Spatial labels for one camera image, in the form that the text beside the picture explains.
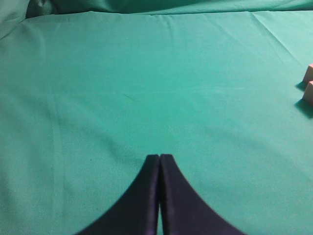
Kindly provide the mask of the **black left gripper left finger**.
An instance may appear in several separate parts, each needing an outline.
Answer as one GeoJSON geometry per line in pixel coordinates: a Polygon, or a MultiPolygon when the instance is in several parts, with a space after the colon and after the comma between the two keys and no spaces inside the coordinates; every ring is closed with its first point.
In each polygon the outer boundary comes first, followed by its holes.
{"type": "Polygon", "coordinates": [[[124,194],[79,235],[155,235],[158,223],[159,155],[148,155],[124,194]]]}

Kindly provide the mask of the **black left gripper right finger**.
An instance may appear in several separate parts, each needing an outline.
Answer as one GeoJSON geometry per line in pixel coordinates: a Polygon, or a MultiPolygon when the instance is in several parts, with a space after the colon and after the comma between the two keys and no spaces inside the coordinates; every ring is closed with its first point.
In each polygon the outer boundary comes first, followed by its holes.
{"type": "Polygon", "coordinates": [[[173,155],[160,156],[160,207],[165,235],[242,235],[196,193],[173,155]]]}

